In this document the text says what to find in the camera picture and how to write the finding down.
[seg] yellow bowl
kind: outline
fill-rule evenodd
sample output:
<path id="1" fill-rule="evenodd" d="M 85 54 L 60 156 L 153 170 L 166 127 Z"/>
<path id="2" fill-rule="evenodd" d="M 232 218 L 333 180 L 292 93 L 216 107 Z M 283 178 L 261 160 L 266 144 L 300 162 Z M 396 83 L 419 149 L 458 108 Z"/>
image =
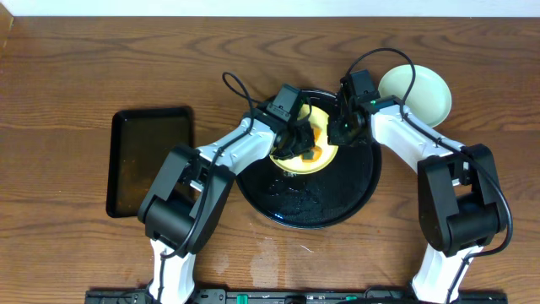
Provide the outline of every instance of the yellow bowl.
<path id="1" fill-rule="evenodd" d="M 301 119 L 310 112 L 310 106 L 303 105 L 300 109 L 298 119 Z M 295 174 L 309 174 L 317 172 L 322 168 L 328 166 L 330 162 L 336 156 L 338 147 L 334 145 L 328 145 L 327 125 L 328 114 L 316 106 L 311 107 L 310 125 L 314 129 L 319 129 L 320 134 L 316 137 L 315 146 L 321 151 L 321 155 L 316 160 L 304 160 L 302 156 L 296 156 L 290 160 L 275 160 L 273 156 L 270 159 L 278 167 L 285 171 L 289 171 Z"/>

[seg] black mounting base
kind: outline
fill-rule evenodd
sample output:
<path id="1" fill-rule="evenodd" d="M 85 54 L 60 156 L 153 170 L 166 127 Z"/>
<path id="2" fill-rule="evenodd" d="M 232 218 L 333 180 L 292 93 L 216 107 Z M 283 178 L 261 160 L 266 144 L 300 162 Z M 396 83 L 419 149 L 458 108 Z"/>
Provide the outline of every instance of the black mounting base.
<path id="1" fill-rule="evenodd" d="M 84 304 L 151 304 L 144 289 L 122 291 L 86 291 Z M 191 304 L 375 304 L 420 303 L 409 292 L 377 287 L 364 292 L 276 292 L 196 290 Z M 507 304 L 506 294 L 497 292 L 460 292 L 453 304 Z"/>

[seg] round black tray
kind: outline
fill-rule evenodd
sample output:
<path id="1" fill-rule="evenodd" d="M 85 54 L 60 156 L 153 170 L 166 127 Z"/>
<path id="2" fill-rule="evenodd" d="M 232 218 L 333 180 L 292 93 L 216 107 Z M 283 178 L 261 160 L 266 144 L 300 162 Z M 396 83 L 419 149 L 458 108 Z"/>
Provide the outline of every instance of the round black tray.
<path id="1" fill-rule="evenodd" d="M 335 95 L 304 90 L 311 104 L 339 111 Z M 355 214 L 370 199 L 381 174 L 379 144 L 339 147 L 320 171 L 295 175 L 277 167 L 270 157 L 249 165 L 236 177 L 246 199 L 276 222 L 305 229 L 327 227 Z"/>

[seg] wooden table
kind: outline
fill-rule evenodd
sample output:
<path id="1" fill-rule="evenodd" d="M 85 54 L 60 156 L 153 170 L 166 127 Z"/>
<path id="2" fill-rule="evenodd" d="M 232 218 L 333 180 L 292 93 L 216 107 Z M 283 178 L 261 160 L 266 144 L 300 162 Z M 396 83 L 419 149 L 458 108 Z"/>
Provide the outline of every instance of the wooden table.
<path id="1" fill-rule="evenodd" d="M 2 302 L 81 303 L 88 289 L 152 279 L 143 225 L 105 213 L 115 112 L 189 105 L 197 145 L 208 144 L 247 108 L 223 71 L 256 98 L 282 83 L 337 90 L 380 46 L 448 83 L 440 132 L 494 153 L 516 232 L 508 250 L 474 261 L 462 288 L 540 301 L 540 19 L 17 18 L 0 62 Z M 380 54 L 361 67 L 378 81 L 402 63 Z M 417 212 L 416 176 L 386 148 L 371 200 L 327 229 L 275 224 L 235 187 L 196 278 L 230 289 L 405 285 L 426 246 Z"/>

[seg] white background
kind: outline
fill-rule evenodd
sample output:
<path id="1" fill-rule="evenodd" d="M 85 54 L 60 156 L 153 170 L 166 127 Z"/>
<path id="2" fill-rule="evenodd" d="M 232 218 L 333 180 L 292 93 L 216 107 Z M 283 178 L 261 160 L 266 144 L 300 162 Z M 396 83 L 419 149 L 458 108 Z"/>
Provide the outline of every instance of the white background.
<path id="1" fill-rule="evenodd" d="M 14 16 L 540 16 L 540 0 L 0 0 L 0 2 Z"/>

